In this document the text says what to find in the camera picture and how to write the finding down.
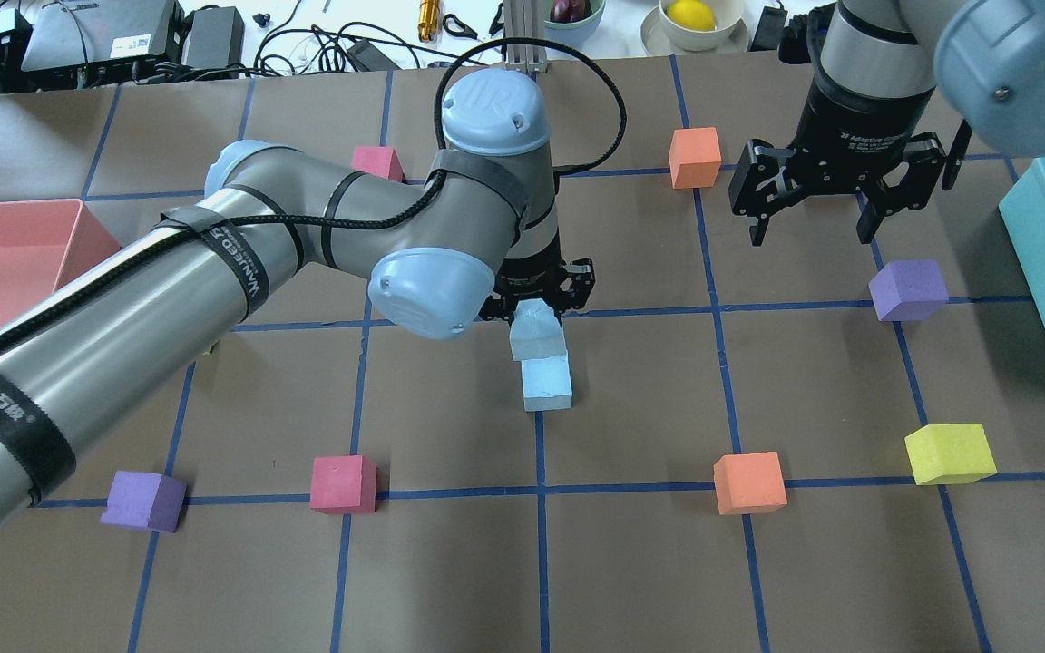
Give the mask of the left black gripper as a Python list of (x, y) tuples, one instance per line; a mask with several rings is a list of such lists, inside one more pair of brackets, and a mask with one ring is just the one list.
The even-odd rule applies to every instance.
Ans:
[(497, 273), (493, 291), (477, 317), (481, 321), (512, 323), (520, 303), (540, 300), (557, 321), (568, 311), (584, 309), (596, 287), (596, 272), (589, 258), (568, 261), (562, 256), (560, 234), (551, 243), (525, 258), (506, 258)]

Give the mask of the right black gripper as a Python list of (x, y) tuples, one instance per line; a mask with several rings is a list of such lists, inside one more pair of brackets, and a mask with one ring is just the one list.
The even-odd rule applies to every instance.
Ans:
[(870, 244), (884, 219), (921, 210), (936, 187), (950, 190), (973, 140), (961, 120), (950, 146), (934, 132), (918, 132), (932, 93), (901, 99), (866, 99), (810, 87), (796, 136), (787, 146), (752, 138), (729, 186), (735, 215), (749, 227), (752, 247), (766, 239), (781, 210), (804, 199), (853, 194), (865, 204), (855, 224), (860, 244)]

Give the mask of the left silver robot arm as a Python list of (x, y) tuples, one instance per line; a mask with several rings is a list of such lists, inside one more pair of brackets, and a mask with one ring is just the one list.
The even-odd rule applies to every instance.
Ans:
[(542, 297), (557, 253), (551, 127), (537, 81), (440, 83), (423, 187), (236, 141), (204, 199), (0, 327), (0, 526), (74, 475), (145, 394), (257, 313), (310, 263), (364, 278), (424, 339), (463, 335), (493, 295)]

